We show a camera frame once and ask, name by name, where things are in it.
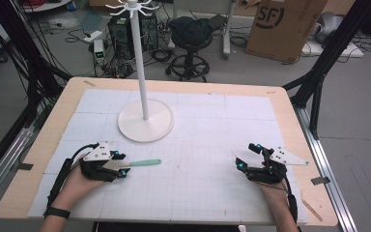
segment white stand base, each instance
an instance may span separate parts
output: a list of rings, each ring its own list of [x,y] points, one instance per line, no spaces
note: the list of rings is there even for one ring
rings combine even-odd
[[[173,129],[174,115],[170,107],[157,100],[147,100],[149,119],[143,119],[141,101],[126,105],[120,112],[119,129],[127,138],[137,142],[153,142]]]

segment wristband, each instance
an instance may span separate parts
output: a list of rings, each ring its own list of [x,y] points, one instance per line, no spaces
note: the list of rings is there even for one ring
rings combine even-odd
[[[71,215],[71,212],[66,211],[66,210],[61,210],[61,209],[56,209],[53,207],[47,207],[46,211],[44,212],[43,216],[46,218],[49,215],[57,216],[57,217],[62,217],[68,219],[69,216]]]

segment gray floor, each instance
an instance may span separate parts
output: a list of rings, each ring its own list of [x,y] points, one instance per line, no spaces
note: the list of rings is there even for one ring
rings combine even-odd
[[[74,15],[82,18],[85,11]],[[236,18],[232,27],[250,26],[252,18]],[[79,75],[93,67],[92,54],[84,43],[66,43],[67,32],[46,35],[51,51],[69,72]],[[247,55],[243,48],[231,47],[224,60],[222,39],[200,52],[210,63],[207,75],[211,83],[281,86],[307,73],[316,57],[301,58],[295,65]],[[164,64],[145,69],[147,79],[177,80],[164,74]],[[0,140],[26,105],[21,82],[11,61],[0,63]],[[371,53],[363,58],[337,63],[325,81],[319,135],[321,143],[341,188],[358,231],[371,231]],[[14,173],[11,171],[0,187],[0,198]],[[0,231],[36,231],[40,220],[0,219]],[[66,231],[90,231],[91,222],[70,221]],[[273,231],[269,227],[249,227],[248,231]],[[303,231],[340,231],[339,227],[303,227]]]

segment white pole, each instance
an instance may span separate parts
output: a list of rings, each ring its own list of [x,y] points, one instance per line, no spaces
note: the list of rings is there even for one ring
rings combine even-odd
[[[130,19],[130,23],[131,23],[131,32],[133,35],[133,42],[134,42],[134,54],[135,54],[135,63],[136,63],[137,74],[138,74],[138,84],[140,86],[141,105],[143,107],[143,119],[148,120],[149,119],[149,108],[147,105],[146,80],[144,77],[143,52],[141,50],[138,11],[132,11],[132,12],[133,12],[133,17]]]

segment office chair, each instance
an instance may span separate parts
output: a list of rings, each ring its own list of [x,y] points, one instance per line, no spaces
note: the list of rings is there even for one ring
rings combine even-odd
[[[180,77],[179,81],[202,77],[207,83],[205,75],[209,73],[210,65],[196,53],[209,46],[213,40],[213,29],[208,22],[205,18],[193,20],[183,16],[168,23],[172,33],[171,41],[186,50],[186,54],[176,57],[165,69],[166,74],[173,72]]]

